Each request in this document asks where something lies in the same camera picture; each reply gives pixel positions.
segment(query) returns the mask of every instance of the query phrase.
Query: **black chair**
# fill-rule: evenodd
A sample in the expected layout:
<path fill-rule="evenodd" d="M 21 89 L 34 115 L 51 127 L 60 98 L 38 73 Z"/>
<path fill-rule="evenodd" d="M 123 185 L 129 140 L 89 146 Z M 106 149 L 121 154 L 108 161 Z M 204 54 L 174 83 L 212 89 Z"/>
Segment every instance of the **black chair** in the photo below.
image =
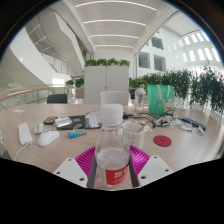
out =
<path fill-rule="evenodd" d="M 47 103 L 68 103 L 68 96 L 67 94 L 49 95 Z"/>
<path fill-rule="evenodd" d="M 0 141 L 0 159 L 12 160 L 8 151 L 6 150 L 3 140 Z"/>

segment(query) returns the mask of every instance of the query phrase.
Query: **green bag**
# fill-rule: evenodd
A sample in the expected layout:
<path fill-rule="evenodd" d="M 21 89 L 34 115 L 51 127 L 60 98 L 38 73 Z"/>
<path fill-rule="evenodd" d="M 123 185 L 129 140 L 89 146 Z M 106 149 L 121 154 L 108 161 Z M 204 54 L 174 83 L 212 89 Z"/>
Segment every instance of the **green bag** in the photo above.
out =
<path fill-rule="evenodd" d="M 174 110 L 173 86 L 147 85 L 149 113 L 163 114 Z"/>

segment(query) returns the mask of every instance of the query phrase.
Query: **glass railing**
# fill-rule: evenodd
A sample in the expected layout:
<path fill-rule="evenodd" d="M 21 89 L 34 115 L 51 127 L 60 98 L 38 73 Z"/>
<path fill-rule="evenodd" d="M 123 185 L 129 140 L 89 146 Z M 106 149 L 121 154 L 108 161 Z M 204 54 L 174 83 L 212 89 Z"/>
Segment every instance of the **glass railing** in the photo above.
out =
<path fill-rule="evenodd" d="M 75 76 L 76 72 L 72 67 L 71 62 L 56 52 L 41 27 L 41 24 L 37 21 L 38 20 L 35 21 L 36 27 L 33 30 L 30 30 L 29 26 L 26 26 L 28 36 L 34 46 L 56 72 Z"/>
<path fill-rule="evenodd" d="M 9 89 L 0 93 L 0 112 L 22 104 L 46 103 L 49 95 L 69 92 L 65 85 L 53 84 Z"/>

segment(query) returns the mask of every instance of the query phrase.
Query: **ceiling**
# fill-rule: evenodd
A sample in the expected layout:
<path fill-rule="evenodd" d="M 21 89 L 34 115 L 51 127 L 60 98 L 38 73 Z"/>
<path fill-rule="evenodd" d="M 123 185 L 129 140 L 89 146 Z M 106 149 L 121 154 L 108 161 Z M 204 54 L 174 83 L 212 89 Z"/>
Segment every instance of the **ceiling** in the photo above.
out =
<path fill-rule="evenodd" d="M 64 3 L 72 10 L 95 49 L 125 47 L 132 50 L 150 21 L 155 21 L 170 7 L 160 0 L 64 0 Z"/>
<path fill-rule="evenodd" d="M 164 28 L 170 29 L 180 37 L 194 31 L 201 31 L 201 28 L 183 13 L 173 17 L 164 25 Z"/>
<path fill-rule="evenodd" d="M 200 30 L 187 16 L 161 0 L 64 0 L 63 3 L 95 50 L 138 48 L 136 52 L 163 24 L 178 36 Z"/>

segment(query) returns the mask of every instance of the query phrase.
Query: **red circle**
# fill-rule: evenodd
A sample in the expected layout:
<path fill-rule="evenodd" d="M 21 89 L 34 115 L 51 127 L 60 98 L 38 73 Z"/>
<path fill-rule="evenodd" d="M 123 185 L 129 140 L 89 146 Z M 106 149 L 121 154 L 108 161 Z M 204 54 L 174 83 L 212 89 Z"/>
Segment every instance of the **red circle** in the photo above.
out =
<path fill-rule="evenodd" d="M 170 146 L 172 141 L 170 138 L 163 136 L 163 135 L 157 135 L 154 137 L 153 141 L 159 145 L 159 146 L 163 146 L 163 147 L 167 147 Z"/>

